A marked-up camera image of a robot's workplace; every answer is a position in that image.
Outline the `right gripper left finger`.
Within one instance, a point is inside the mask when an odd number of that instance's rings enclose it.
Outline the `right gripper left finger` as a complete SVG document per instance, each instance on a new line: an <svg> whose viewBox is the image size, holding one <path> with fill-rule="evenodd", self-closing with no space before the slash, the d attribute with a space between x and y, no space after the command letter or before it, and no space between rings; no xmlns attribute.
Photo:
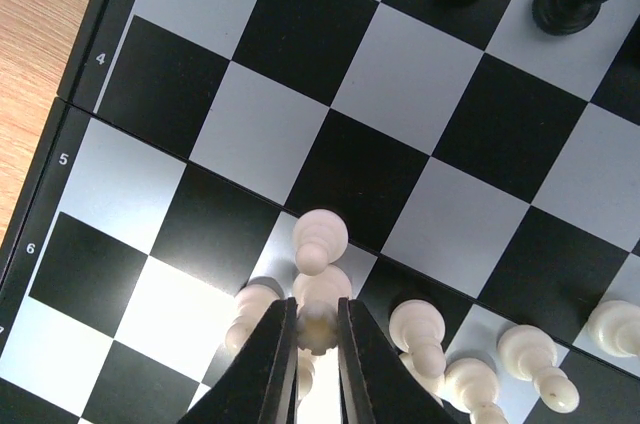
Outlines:
<svg viewBox="0 0 640 424"><path fill-rule="evenodd" d="M296 315L294 298L274 301L217 384L180 422L293 423Z"/></svg>

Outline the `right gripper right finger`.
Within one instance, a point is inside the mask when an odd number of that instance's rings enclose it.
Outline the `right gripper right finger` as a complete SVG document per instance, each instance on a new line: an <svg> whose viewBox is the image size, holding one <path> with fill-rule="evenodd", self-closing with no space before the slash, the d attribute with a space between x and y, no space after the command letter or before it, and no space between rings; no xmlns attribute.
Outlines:
<svg viewBox="0 0 640 424"><path fill-rule="evenodd" d="M344 423L455 421L411 376L359 300L338 300L338 355Z"/></svg>

